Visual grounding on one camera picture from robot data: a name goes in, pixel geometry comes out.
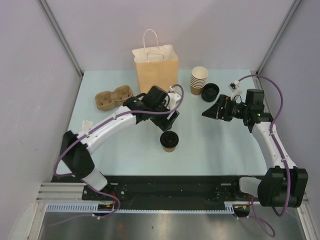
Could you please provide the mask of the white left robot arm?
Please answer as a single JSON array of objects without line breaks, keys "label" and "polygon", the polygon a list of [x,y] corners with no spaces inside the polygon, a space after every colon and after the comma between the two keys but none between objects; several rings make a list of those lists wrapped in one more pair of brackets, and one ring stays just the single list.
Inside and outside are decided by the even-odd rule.
[{"label": "white left robot arm", "polygon": [[168,91],[152,86],[148,93],[128,98],[117,111],[93,127],[79,133],[65,132],[57,162],[63,162],[69,175],[90,186],[98,199],[107,199],[111,188],[95,167],[92,154],[120,130],[143,121],[151,120],[163,132],[170,130],[179,116],[184,96],[183,87],[174,84]]}]

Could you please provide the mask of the black coffee cup lid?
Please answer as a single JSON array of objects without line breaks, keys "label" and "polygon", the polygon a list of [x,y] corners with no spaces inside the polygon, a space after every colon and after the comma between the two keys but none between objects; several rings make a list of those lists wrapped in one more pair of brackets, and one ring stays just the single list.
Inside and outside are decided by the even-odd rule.
[{"label": "black coffee cup lid", "polygon": [[164,148],[175,148],[179,143],[179,136],[176,132],[168,130],[161,134],[160,143]]}]

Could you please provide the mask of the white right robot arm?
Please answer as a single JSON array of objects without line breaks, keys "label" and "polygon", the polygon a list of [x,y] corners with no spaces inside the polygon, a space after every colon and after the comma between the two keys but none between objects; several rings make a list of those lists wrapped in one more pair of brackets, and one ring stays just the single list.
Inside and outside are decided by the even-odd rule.
[{"label": "white right robot arm", "polygon": [[298,168],[285,151],[270,113],[264,111],[264,91],[248,89],[245,102],[236,102],[221,94],[217,101],[202,113],[202,116],[230,122],[243,121],[257,141],[267,167],[266,174],[258,179],[243,176],[230,188],[231,196],[242,201],[252,195],[263,207],[298,208],[305,194],[308,173]]}]

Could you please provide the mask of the brown paper coffee cup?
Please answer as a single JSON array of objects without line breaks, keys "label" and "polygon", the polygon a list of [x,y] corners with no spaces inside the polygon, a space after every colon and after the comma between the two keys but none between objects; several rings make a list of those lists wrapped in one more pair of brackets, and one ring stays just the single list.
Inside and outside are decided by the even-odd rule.
[{"label": "brown paper coffee cup", "polygon": [[168,145],[164,145],[163,146],[163,150],[167,153],[171,153],[176,149],[176,146],[168,146]]}]

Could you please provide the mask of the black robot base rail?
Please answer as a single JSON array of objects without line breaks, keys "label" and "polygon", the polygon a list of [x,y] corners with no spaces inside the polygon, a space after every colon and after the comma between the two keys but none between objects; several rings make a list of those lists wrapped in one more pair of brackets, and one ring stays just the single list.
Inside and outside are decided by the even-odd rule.
[{"label": "black robot base rail", "polygon": [[246,204],[250,195],[240,191],[240,177],[222,176],[121,176],[108,175],[102,193],[84,187],[82,200],[120,201],[121,210],[213,211],[225,202]]}]

